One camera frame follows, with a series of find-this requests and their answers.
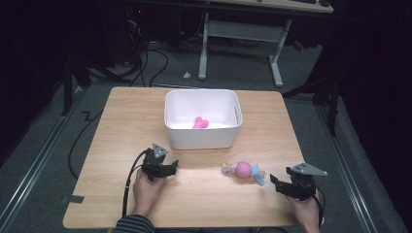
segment hand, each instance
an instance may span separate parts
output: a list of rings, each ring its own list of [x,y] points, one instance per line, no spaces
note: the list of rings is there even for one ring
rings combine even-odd
[[[161,178],[151,182],[142,169],[137,170],[136,181],[133,185],[136,203],[132,212],[133,215],[147,216],[149,214],[165,181],[166,178]]]
[[[318,190],[316,190],[315,196],[319,199]],[[315,199],[310,197],[307,200],[299,201],[290,196],[285,197],[292,204],[294,216],[305,233],[321,232],[319,228],[319,206]]]

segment white plastic container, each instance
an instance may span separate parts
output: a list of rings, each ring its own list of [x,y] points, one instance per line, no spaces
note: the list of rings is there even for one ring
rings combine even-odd
[[[197,117],[207,119],[208,127],[193,129]],[[230,148],[242,122],[239,100],[232,90],[182,89],[166,95],[164,123],[175,150]]]

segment striped sleeve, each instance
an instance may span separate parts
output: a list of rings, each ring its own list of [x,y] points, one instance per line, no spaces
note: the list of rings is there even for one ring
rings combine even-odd
[[[155,233],[154,225],[144,216],[124,216],[119,219],[116,233]]]

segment pink toy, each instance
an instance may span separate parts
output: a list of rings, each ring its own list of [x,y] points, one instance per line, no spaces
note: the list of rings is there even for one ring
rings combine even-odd
[[[202,119],[202,117],[198,116],[194,120],[193,128],[207,128],[208,126],[209,126],[209,120],[207,119]]]
[[[260,185],[264,185],[263,177],[265,173],[264,171],[260,171],[257,165],[252,166],[245,161],[234,163],[230,166],[224,163],[222,171],[226,176],[229,176],[231,172],[233,172],[240,179],[255,178]]]

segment wrapped candy toy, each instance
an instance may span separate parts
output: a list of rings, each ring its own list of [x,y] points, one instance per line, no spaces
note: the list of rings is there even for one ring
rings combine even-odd
[[[258,182],[258,184],[260,184],[260,186],[264,185],[263,177],[265,175],[265,172],[260,171],[257,165],[252,166],[251,164],[245,161],[234,163],[230,166],[227,163],[224,163],[222,167],[222,172],[226,176],[230,176],[231,173],[234,173],[240,179],[247,179],[253,177]]]

